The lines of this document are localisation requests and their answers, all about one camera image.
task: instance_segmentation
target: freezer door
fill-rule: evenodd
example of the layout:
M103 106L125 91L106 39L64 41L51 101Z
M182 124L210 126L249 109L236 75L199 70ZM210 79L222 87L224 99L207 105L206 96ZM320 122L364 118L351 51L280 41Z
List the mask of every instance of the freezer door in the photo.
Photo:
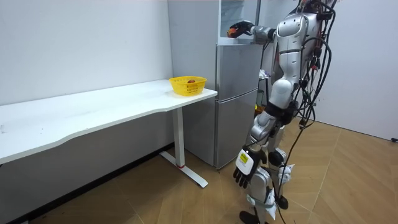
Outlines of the freezer door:
M245 144L254 119L257 90L216 104L216 168L233 160Z
M217 46L218 101L228 100L257 88L261 53L261 45Z

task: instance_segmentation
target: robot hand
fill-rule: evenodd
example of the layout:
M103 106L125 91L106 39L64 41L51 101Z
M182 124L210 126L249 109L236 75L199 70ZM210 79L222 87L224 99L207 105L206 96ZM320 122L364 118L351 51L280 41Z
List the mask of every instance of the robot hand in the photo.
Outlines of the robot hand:
M263 150L254 152L244 146L236 158L236 169L233 177L239 186L246 188L255 173L260 161L267 163L267 156Z
M286 166L286 169L285 167L279 168L279 174L278 174L279 183L285 184L286 182L289 182L291 180L290 174L292 173L293 166L294 164Z
M242 34L252 35L250 29L254 26L253 23L249 21L242 21L233 24L227 31L227 36L230 38L237 38Z

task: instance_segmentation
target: wooden floor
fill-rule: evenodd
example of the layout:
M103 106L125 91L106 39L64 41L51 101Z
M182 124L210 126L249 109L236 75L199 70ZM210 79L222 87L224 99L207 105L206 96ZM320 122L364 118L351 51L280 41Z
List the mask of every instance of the wooden floor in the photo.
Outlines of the wooden floor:
M290 149L297 121L281 148ZM199 188L157 156L32 221L44 223L234 224L252 212L246 192L232 178L234 164L219 172L186 153L189 168L208 181ZM304 131L285 186L286 223L398 223L398 144L326 124ZM276 221L282 223L277 215Z

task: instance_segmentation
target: yellow plastic basket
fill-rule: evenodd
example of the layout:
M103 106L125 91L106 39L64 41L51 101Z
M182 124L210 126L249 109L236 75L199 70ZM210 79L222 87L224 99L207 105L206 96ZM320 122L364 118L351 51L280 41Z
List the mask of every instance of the yellow plastic basket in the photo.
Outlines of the yellow plastic basket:
M206 78L202 77L176 77L171 78L170 83L172 84L173 90L176 94L183 96L193 96L203 91L205 87Z

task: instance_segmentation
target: white label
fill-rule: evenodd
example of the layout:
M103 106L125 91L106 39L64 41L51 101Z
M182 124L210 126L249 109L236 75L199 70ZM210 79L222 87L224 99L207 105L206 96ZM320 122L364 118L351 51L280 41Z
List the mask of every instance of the white label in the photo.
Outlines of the white label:
M239 152L236 158L236 167L244 174L249 175L253 167L254 161L243 149Z

